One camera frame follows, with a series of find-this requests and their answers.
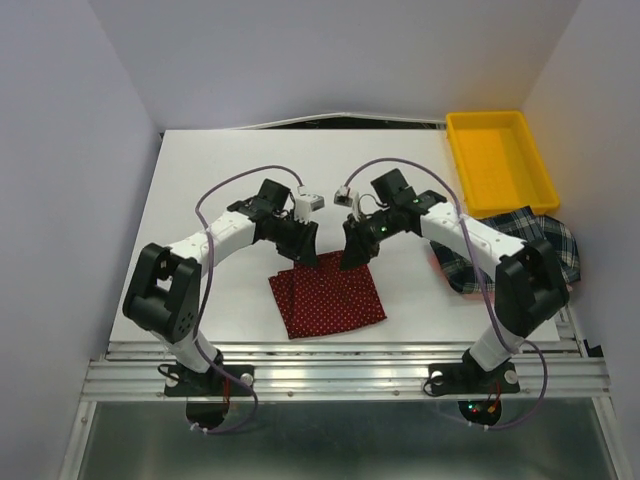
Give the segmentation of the red polka dot skirt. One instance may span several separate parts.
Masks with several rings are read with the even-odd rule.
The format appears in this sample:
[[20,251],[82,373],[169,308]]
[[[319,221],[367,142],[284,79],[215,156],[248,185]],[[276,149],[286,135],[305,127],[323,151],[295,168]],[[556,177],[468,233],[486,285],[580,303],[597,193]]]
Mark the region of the red polka dot skirt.
[[387,318],[369,268],[340,268],[343,253],[318,256],[318,265],[300,263],[269,278],[289,339],[347,333]]

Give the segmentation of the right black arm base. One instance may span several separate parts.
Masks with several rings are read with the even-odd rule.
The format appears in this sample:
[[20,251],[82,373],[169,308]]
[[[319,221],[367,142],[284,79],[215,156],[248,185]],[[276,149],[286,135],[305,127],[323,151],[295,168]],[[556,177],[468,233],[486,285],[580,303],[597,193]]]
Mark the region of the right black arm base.
[[496,427],[502,415],[502,396],[521,391],[515,366],[509,361],[489,372],[465,351],[459,361],[432,363],[422,384],[425,395],[459,396],[458,408],[471,424]]

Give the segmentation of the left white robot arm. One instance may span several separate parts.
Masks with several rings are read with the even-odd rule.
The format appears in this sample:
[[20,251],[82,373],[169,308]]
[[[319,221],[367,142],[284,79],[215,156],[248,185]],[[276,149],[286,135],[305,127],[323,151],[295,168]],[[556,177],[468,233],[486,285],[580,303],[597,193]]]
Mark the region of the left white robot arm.
[[123,315],[161,340],[188,371],[199,393],[215,392],[222,382],[219,351],[200,331],[201,294],[211,290],[212,272],[223,260],[259,241],[305,266],[318,263],[318,224],[311,214],[324,198],[304,186],[296,192],[265,180],[258,193],[229,205],[202,230],[168,246],[146,245],[139,253],[124,296]]

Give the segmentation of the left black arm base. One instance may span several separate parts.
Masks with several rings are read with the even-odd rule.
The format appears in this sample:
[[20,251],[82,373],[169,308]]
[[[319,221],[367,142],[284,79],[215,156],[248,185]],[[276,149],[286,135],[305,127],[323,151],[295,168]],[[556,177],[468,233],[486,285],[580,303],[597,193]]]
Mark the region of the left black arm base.
[[161,363],[157,372],[164,378],[164,396],[186,399],[185,417],[193,430],[206,435],[231,433],[239,430],[255,414],[233,424],[230,420],[231,400],[234,397],[253,397],[255,367],[251,364],[225,365],[218,353],[215,363],[224,374],[210,367],[204,373],[189,370],[184,365]]

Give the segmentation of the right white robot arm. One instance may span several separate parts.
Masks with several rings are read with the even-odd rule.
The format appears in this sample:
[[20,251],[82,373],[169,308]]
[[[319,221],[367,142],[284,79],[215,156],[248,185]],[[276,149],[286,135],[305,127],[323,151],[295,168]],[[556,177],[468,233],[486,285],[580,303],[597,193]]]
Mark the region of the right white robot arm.
[[364,214],[359,195],[342,185],[337,205],[350,208],[343,224],[345,247],[340,267],[351,270],[379,254],[382,241],[413,233],[467,259],[480,279],[490,278],[491,325],[465,354],[460,366],[463,384],[482,390],[496,378],[496,369],[516,354],[524,341],[569,301],[561,264],[551,244],[541,238],[525,241],[501,233],[464,215],[455,202],[426,190],[416,193],[398,169],[371,183],[380,208]]

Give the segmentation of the plaid skirt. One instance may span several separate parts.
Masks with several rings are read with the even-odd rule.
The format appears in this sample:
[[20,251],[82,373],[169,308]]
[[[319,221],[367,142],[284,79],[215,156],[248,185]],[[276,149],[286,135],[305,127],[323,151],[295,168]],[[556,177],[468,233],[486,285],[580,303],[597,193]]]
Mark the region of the plaid skirt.
[[[526,241],[543,238],[553,247],[567,285],[581,280],[578,245],[569,228],[548,215],[535,215],[530,207],[480,220],[506,235]],[[437,242],[430,243],[434,257],[449,286],[462,295],[480,294],[479,280],[469,260]]]

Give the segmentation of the yellow plastic bin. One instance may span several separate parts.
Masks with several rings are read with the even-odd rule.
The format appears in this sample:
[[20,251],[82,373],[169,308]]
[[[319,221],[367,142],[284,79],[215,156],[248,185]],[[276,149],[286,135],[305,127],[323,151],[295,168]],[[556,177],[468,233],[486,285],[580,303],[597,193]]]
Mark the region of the yellow plastic bin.
[[544,215],[559,208],[551,176],[521,112],[452,112],[446,115],[446,137],[473,217],[523,207]]

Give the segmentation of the pink skirt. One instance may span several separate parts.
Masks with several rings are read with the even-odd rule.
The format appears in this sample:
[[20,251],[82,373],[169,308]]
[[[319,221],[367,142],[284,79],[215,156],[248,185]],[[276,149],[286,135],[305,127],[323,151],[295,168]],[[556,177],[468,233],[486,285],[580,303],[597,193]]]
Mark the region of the pink skirt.
[[[443,270],[440,267],[440,264],[437,261],[436,256],[433,253],[428,253],[427,254],[427,262],[429,264],[429,266],[435,271],[437,278],[439,279],[439,281],[447,288],[449,288],[450,290],[452,290],[451,285],[449,284],[446,276],[444,275]],[[475,292],[475,293],[467,293],[467,294],[463,294],[463,293],[458,293],[458,296],[463,297],[465,299],[468,300],[473,300],[473,301],[480,301],[483,299],[483,295],[480,291]]]

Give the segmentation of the aluminium rail frame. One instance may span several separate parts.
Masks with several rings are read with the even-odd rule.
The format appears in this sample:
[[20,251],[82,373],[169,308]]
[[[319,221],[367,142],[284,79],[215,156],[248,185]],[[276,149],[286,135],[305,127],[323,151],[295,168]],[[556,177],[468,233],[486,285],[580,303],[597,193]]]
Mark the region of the aluminium rail frame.
[[[614,475],[630,479],[621,445],[605,361],[591,357],[570,308],[555,318],[559,340],[543,342],[550,375],[546,396],[592,401]],[[230,364],[255,367],[255,390],[263,403],[422,400],[422,383],[434,363],[459,359],[464,342],[226,342]],[[106,353],[90,363],[71,437],[59,473],[77,479],[101,402],[162,402],[164,382],[156,371],[170,355],[158,342],[118,315]]]

